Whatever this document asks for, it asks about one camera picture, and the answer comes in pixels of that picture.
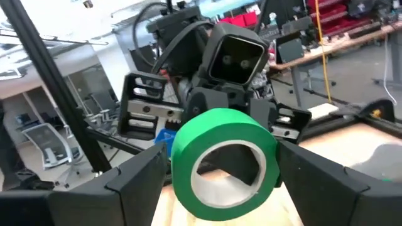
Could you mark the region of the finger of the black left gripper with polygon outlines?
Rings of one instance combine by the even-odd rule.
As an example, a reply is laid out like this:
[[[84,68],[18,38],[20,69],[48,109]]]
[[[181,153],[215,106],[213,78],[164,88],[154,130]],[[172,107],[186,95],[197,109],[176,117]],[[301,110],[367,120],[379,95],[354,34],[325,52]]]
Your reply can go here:
[[[273,126],[278,119],[276,104],[263,99],[251,99],[249,116],[273,136]]]
[[[200,114],[214,108],[228,108],[229,99],[225,92],[195,87],[189,94],[181,116],[182,125]]]

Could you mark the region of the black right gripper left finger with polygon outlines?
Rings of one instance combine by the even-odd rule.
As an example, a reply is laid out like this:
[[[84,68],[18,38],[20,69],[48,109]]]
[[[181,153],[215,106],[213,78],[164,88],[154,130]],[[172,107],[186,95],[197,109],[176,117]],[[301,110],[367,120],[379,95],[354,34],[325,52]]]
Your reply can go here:
[[[70,191],[0,193],[0,226],[150,226],[167,171],[156,144]]]

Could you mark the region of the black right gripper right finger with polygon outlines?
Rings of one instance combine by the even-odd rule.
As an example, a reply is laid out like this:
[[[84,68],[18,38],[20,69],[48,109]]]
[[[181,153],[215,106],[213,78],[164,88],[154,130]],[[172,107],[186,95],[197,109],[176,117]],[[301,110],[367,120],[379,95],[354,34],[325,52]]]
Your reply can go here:
[[[277,162],[304,226],[402,226],[402,185],[288,141],[278,143]]]

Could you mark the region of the green tape roll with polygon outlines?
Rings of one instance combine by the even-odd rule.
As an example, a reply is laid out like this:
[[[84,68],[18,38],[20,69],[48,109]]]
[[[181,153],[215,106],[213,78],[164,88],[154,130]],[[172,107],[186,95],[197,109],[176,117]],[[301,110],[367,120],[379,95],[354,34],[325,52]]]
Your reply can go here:
[[[219,148],[250,149],[258,173],[250,185],[234,176],[208,180],[197,173],[201,161]],[[274,136],[243,112],[216,108],[188,121],[176,134],[171,175],[178,201],[194,216],[210,221],[241,217],[262,205],[279,177]]]

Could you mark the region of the grey office chair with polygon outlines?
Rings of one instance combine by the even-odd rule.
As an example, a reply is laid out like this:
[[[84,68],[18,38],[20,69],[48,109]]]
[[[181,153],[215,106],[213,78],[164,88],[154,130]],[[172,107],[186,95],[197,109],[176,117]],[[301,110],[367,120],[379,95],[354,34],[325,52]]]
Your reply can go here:
[[[22,131],[42,153],[45,170],[66,164],[68,168],[54,181],[55,186],[70,188],[73,176],[80,176],[84,153],[80,146],[71,147],[67,140],[49,123],[38,124]]]

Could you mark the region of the red storage bins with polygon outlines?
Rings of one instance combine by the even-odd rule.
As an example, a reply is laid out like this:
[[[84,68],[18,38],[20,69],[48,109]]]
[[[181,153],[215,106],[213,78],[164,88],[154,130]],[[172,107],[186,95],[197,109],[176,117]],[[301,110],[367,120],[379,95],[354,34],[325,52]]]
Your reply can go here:
[[[226,17],[220,20],[220,23],[234,24],[243,28],[254,27],[258,22],[258,16],[255,12],[244,13],[235,17]]]

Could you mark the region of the wooden workbench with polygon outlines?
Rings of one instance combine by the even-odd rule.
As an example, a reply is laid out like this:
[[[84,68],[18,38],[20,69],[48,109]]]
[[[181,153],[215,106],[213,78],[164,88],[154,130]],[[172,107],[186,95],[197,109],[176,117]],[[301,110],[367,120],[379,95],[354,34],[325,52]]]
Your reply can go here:
[[[357,46],[363,43],[367,43],[368,41],[374,40],[376,38],[380,38],[390,33],[394,33],[397,31],[402,31],[402,21],[398,21],[392,23],[390,25],[382,26],[380,30],[375,32],[360,36],[355,39],[350,39],[349,35],[346,34],[340,40],[336,40],[334,42],[329,43],[328,45],[324,45],[323,47],[318,47],[313,49],[313,53],[306,53],[303,57],[298,58],[296,60],[292,60],[288,63],[277,64],[275,62],[268,62],[265,69],[275,69],[275,70],[285,70],[291,69],[291,71],[295,71],[301,64],[309,63],[314,60],[319,60],[325,63],[326,56],[346,48],[352,48],[353,46]]]

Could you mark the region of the red storage rack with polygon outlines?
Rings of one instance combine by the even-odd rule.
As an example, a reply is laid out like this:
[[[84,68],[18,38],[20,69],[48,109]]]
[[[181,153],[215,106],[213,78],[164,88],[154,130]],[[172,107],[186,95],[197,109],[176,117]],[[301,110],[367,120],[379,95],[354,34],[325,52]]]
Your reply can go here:
[[[374,0],[307,0],[309,16],[324,36],[369,24],[373,8]]]

